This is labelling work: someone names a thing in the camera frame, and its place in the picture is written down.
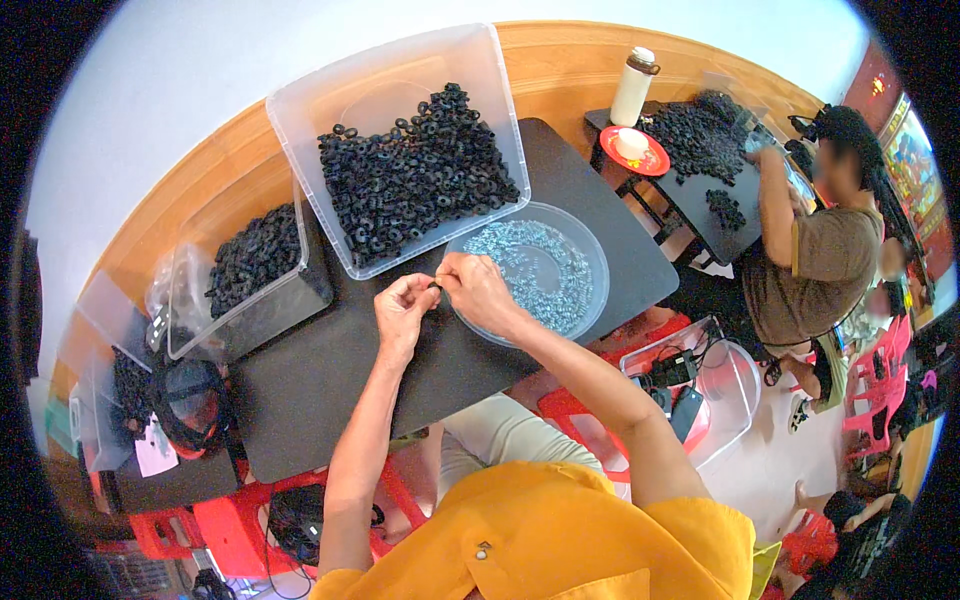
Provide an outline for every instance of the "hand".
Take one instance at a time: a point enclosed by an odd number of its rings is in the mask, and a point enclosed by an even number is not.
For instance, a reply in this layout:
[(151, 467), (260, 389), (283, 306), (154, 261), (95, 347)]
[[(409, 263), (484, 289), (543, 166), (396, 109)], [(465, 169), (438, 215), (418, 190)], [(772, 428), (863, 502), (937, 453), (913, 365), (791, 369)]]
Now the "hand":
[(423, 273), (403, 276), (373, 299), (382, 357), (404, 366), (414, 357), (420, 320), (440, 303), (440, 289), (427, 287), (432, 281)]
[(764, 160), (773, 160), (775, 158), (776, 160), (783, 160), (783, 156), (781, 156), (780, 152), (773, 146), (764, 146), (756, 152), (748, 152), (744, 157), (756, 165), (759, 165)]
[(509, 340), (518, 324), (533, 321), (514, 302), (500, 268), (489, 256), (451, 252), (437, 268), (437, 284), (468, 321), (493, 335)]
[(805, 217), (810, 214), (804, 198), (797, 191), (797, 188), (791, 184), (786, 186), (787, 193), (790, 195), (790, 204), (793, 206), (793, 214)]
[(854, 531), (857, 527), (863, 524), (863, 521), (860, 519), (860, 515), (851, 516), (847, 519), (847, 522), (843, 524), (843, 530), (846, 533)]

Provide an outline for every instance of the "black table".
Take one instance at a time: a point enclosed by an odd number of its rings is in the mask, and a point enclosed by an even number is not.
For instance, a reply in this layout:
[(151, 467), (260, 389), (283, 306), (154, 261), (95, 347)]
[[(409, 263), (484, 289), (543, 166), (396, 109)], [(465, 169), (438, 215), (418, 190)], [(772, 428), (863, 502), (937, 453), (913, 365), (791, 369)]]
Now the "black table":
[[(648, 181), (697, 238), (697, 243), (691, 244), (674, 261), (676, 264), (689, 264), (702, 250), (707, 250), (710, 258), (728, 265), (760, 239), (760, 173), (750, 162), (744, 164), (743, 171), (733, 179), (733, 187), (709, 175), (693, 175), (679, 185), (677, 172), (673, 169), (659, 179), (650, 178)], [(707, 204), (707, 190), (710, 189), (724, 190), (740, 203), (740, 212), (747, 221), (743, 228), (737, 231), (720, 228), (720, 220)]]
[(120, 508), (127, 515), (196, 504), (240, 487), (225, 447), (194, 461), (180, 459), (170, 470), (140, 475), (136, 453), (114, 472)]
[[(659, 106), (662, 106), (659, 102), (645, 102), (643, 112), (646, 114), (655, 112)], [(607, 156), (600, 145), (600, 132), (611, 124), (610, 109), (591, 110), (584, 114), (584, 121), (596, 131), (590, 165), (599, 173), (603, 170)], [(694, 242), (674, 260), (674, 264), (688, 265), (697, 255), (706, 250), (711, 260), (721, 265), (728, 265), (760, 238), (760, 215), (757, 204), (760, 192), (760, 176), (756, 167), (750, 162), (746, 162), (743, 165), (743, 171), (734, 178), (733, 187), (726, 185), (716, 177), (708, 175), (687, 177), (684, 184), (679, 185), (677, 184), (677, 172), (672, 168), (662, 176), (655, 178), (630, 175), (624, 184), (617, 188), (617, 195), (623, 197), (625, 194), (631, 193), (640, 201), (644, 209), (660, 226), (660, 232), (654, 239), (658, 244), (662, 244), (667, 235), (672, 232), (672, 228), (665, 227), (662, 217), (654, 212), (634, 190), (640, 179), (649, 181), (669, 203), (670, 207), (663, 217), (670, 212), (676, 212), (683, 223), (690, 227), (696, 236)], [(733, 200), (738, 201), (740, 212), (743, 213), (747, 225), (738, 231), (720, 229), (719, 220), (710, 212), (707, 204), (707, 190), (709, 189), (725, 190)]]
[[(580, 219), (607, 255), (610, 294), (596, 324), (577, 340), (587, 344), (670, 295), (677, 273), (626, 205), (556, 132), (539, 119), (523, 119), (519, 129), (532, 200)], [(235, 407), (240, 436), (262, 482), (329, 463), (376, 355), (373, 296), (400, 276), (434, 273), (444, 246), (367, 281), (348, 278), (328, 245), (326, 253), (334, 303), (232, 369), (241, 397)], [(396, 401), (393, 437), (448, 417), (539, 368), (524, 352), (470, 331), (444, 300), (424, 318)]]

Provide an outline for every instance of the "phone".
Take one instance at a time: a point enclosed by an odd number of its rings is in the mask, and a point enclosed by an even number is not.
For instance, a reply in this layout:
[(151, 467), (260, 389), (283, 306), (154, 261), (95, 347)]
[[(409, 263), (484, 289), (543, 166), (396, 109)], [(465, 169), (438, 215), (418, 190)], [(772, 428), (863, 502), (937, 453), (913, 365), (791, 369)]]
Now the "phone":
[(686, 436), (690, 433), (690, 427), (693, 426), (703, 401), (704, 396), (692, 386), (684, 386), (680, 390), (680, 395), (677, 396), (677, 401), (673, 405), (670, 426), (673, 427), (673, 432), (681, 444), (686, 442)]

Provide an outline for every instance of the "white wall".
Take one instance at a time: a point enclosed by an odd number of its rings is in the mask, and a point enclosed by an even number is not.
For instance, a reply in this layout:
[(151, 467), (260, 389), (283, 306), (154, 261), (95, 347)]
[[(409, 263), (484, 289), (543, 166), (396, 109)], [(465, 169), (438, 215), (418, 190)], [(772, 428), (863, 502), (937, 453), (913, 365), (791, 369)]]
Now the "white wall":
[[(800, 16), (816, 24), (803, 28), (803, 39), (794, 24)], [(523, 19), (607, 21), (689, 37), (827, 102), (842, 97), (868, 41), (843, 0), (131, 0), (66, 89), (34, 173), (27, 226), (39, 239), (43, 276), (41, 376), (52, 372), (72, 303), (116, 230), (237, 112), (300, 75), (398, 37)], [(34, 396), (45, 398), (45, 387)]]

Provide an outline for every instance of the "white thermos bottle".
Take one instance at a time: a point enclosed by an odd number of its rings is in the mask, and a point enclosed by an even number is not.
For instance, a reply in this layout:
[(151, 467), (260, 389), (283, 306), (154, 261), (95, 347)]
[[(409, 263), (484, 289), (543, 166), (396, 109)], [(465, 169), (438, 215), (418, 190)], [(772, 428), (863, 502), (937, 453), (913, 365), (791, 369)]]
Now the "white thermos bottle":
[(633, 127), (640, 116), (643, 102), (647, 99), (650, 82), (660, 72), (660, 66), (654, 64), (654, 53), (637, 46), (627, 57), (620, 75), (620, 84), (613, 96), (610, 108), (610, 120), (614, 125)]

